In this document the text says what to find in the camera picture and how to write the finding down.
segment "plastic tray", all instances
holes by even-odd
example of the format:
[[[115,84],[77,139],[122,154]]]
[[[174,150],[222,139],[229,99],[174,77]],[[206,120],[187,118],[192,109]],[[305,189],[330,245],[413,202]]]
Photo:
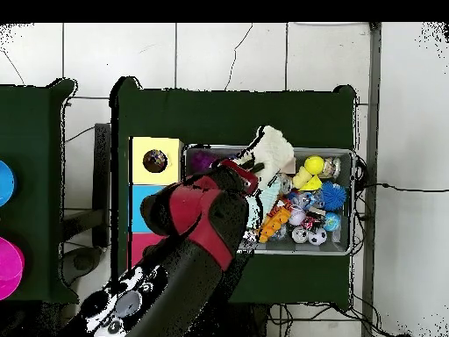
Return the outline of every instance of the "plastic tray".
[[[185,174],[190,176],[193,172],[190,167],[190,159],[197,151],[213,153],[219,157],[235,155],[245,147],[210,145],[208,148],[198,148],[197,145],[186,146],[183,150]],[[295,147],[296,172],[304,164],[307,157],[319,155],[325,157],[338,157],[341,161],[340,173],[337,179],[329,181],[338,183],[347,190],[343,210],[339,212],[341,217],[341,227],[337,232],[328,233],[327,241],[320,246],[314,246],[309,242],[297,244],[291,238],[293,226],[287,224],[288,233],[281,240],[268,240],[267,243],[248,242],[240,243],[242,249],[255,248],[255,254],[264,255],[348,255],[353,249],[353,229],[354,229],[354,176],[355,176],[355,154],[351,150],[339,148],[305,148]]]

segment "green table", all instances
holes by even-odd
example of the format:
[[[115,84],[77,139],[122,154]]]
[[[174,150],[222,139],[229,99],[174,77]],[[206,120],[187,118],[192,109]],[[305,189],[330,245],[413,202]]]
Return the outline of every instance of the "green table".
[[[118,182],[113,193],[118,194],[119,272],[126,266],[129,137],[247,145],[260,125],[270,124],[294,147],[351,149],[354,99],[349,86],[334,92],[143,90],[135,78],[121,78],[110,94],[112,128],[116,131],[112,146],[118,146],[113,156],[118,173],[113,174],[112,187]],[[231,301],[325,301],[347,309],[349,263],[349,255],[256,255],[246,266]]]
[[[24,253],[25,271],[9,300],[71,303],[76,294],[59,276],[62,200],[62,106],[75,82],[45,88],[0,86],[0,159],[18,180],[0,208],[0,236]]]

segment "yellow block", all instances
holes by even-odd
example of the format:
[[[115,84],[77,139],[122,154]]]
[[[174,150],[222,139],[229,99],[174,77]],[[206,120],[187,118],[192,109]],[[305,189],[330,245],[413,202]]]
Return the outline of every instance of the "yellow block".
[[[167,167],[160,173],[151,173],[144,167],[144,155],[160,150],[167,157]],[[132,138],[132,183],[166,186],[181,181],[182,143],[178,139],[153,137]]]

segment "blue circle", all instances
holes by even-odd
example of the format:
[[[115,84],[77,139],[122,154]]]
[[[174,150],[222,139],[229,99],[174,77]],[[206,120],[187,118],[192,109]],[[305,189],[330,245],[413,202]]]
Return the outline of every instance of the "blue circle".
[[[0,161],[0,207],[4,206],[11,199],[14,187],[14,174],[11,168],[3,161]]]

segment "blue spiky ball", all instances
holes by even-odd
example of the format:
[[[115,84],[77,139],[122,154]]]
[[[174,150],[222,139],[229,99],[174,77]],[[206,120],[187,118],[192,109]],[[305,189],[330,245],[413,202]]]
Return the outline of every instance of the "blue spiky ball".
[[[346,201],[346,190],[336,183],[326,182],[321,186],[325,211],[337,211]]]

